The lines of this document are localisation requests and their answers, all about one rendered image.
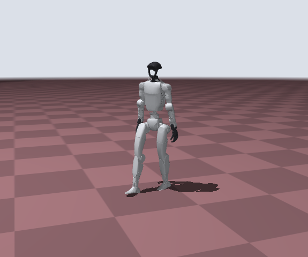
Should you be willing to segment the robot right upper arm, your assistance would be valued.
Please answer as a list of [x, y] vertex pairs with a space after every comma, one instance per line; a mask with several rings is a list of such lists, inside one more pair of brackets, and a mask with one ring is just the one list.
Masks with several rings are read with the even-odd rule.
[[140, 97], [140, 99], [137, 101], [137, 106], [140, 106], [140, 107], [145, 106], [144, 83], [145, 82], [141, 82], [139, 84], [139, 97]]

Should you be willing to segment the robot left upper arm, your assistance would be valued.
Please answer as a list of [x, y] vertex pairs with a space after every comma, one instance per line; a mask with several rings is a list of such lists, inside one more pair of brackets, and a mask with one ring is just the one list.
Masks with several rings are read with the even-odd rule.
[[171, 85], [162, 83], [161, 88], [162, 88], [162, 91], [164, 92], [166, 103], [167, 103], [167, 104], [165, 104], [166, 110], [167, 111], [172, 110], [172, 106], [171, 106], [171, 104], [172, 104]]

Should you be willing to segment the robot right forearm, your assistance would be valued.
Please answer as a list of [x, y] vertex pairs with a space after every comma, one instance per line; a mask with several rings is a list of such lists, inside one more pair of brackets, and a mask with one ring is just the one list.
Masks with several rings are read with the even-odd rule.
[[144, 121], [144, 107], [140, 107], [140, 106], [137, 106], [138, 107], [138, 119], [140, 118], [141, 119], [141, 122]]

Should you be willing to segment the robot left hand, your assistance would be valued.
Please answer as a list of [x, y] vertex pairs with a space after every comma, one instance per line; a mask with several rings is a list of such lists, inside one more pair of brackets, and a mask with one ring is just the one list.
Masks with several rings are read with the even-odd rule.
[[178, 139], [178, 132], [176, 130], [177, 127], [174, 128], [173, 124], [171, 124], [170, 126], [171, 126], [171, 130], [172, 130], [172, 137], [170, 139], [172, 139], [174, 137], [172, 142], [175, 142]]

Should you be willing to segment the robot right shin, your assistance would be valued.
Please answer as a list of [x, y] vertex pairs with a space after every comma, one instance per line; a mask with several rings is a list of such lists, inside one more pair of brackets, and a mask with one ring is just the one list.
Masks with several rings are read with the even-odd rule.
[[133, 160], [133, 169], [132, 169], [132, 174], [133, 174], [133, 186], [134, 188], [138, 188], [138, 183], [139, 183], [139, 178], [143, 169], [143, 164], [138, 162], [138, 157], [135, 156]]

